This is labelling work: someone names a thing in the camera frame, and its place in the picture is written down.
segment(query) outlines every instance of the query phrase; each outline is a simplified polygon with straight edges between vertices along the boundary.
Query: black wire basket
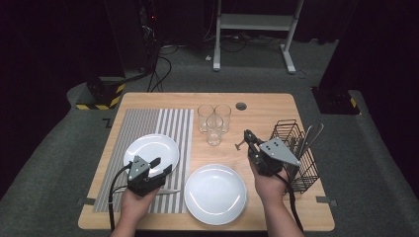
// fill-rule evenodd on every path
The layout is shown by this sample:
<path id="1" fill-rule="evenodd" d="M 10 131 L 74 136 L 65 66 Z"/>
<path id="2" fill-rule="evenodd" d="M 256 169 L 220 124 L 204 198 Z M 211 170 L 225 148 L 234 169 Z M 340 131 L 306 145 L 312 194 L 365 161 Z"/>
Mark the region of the black wire basket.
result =
<path id="1" fill-rule="evenodd" d="M 274 127 L 271 138 L 280 138 L 286 147 L 297 157 L 299 148 L 304 141 L 305 133 L 298 128 L 295 119 L 279 120 Z M 301 194 L 307 191 L 319 178 L 314 158 L 308 149 L 300 157 L 300 166 L 287 165 L 293 191 Z"/>

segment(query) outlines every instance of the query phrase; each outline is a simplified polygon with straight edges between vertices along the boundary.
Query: white metal stand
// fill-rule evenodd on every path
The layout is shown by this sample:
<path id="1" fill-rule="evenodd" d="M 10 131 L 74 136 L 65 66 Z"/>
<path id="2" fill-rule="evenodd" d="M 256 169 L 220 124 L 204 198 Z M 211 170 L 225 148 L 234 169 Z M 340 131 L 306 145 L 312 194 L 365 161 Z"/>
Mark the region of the white metal stand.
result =
<path id="1" fill-rule="evenodd" d="M 299 13 L 301 12 L 304 0 L 298 0 L 295 12 L 292 16 L 273 16 L 273 15 L 246 15 L 246 14 L 221 14 L 221 0 L 218 0 L 216 18 L 216 36 L 213 52 L 213 70 L 221 69 L 220 34 L 221 29 L 235 30 L 262 30 L 262 31 L 282 31 L 288 32 L 287 41 L 281 44 L 281 52 L 290 74 L 295 73 L 293 60 L 290 56 L 290 46 L 293 41 L 296 24 L 298 23 Z"/>

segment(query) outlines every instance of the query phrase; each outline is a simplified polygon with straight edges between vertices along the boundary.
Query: gray floor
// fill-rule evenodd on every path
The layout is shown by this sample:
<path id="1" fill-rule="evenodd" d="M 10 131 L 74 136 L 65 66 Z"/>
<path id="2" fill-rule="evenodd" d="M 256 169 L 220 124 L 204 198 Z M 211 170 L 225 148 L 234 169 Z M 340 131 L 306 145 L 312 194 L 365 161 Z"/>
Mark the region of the gray floor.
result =
<path id="1" fill-rule="evenodd" d="M 223 46 L 229 49 L 236 44 Z M 172 71 L 164 92 L 290 93 L 304 127 L 322 122 L 325 128 L 312 146 L 336 227 L 307 236 L 419 236 L 419 204 L 397 169 L 365 106 L 360 92 L 358 116 L 323 115 L 310 92 L 321 80 L 336 43 L 294 42 L 291 54 L 297 74 L 290 75 L 278 45 L 246 46 L 221 54 L 221 71 L 206 61 L 212 50 L 180 47 L 164 55 Z M 174 48 L 165 48 L 168 53 Z M 168 69 L 163 59 L 157 71 Z M 126 92 L 145 92 L 148 77 L 126 83 Z M 0 236 L 108 236 L 109 230 L 82 230 L 77 221 L 118 108 L 79 111 L 74 108 L 84 85 L 68 92 L 73 109 L 50 132 L 0 202 Z M 226 236 L 204 232 L 140 232 L 142 236 Z M 260 236 L 266 233 L 235 233 Z"/>

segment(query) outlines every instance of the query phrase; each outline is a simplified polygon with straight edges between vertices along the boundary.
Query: glass cup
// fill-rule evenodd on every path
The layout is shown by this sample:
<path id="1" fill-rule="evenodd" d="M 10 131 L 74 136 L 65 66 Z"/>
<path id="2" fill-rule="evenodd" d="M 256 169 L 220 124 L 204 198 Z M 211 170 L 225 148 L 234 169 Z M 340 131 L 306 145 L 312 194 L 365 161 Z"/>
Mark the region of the glass cup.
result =
<path id="1" fill-rule="evenodd" d="M 207 132 L 207 119 L 213 115 L 213 107 L 210 105 L 201 105 L 198 107 L 198 120 L 200 123 L 200 132 Z"/>
<path id="2" fill-rule="evenodd" d="M 215 114 L 222 118 L 222 133 L 228 132 L 230 124 L 231 107 L 228 105 L 218 105 L 214 109 Z"/>
<path id="3" fill-rule="evenodd" d="M 222 118 L 218 115 L 207 118 L 207 142 L 209 145 L 216 146 L 221 142 L 222 124 Z"/>

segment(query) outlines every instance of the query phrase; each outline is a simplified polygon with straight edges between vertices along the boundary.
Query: black metal base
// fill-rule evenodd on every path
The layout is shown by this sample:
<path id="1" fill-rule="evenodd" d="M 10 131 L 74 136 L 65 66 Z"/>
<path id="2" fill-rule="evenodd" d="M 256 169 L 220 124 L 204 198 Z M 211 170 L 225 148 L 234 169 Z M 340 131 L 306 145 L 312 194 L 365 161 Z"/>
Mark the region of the black metal base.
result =
<path id="1" fill-rule="evenodd" d="M 113 109 L 120 100 L 125 84 L 113 83 L 83 88 L 76 107 L 79 110 L 109 110 Z"/>
<path id="2" fill-rule="evenodd" d="M 320 90 L 312 87 L 314 99 L 322 114 L 330 115 L 359 115 L 357 103 L 348 92 Z"/>

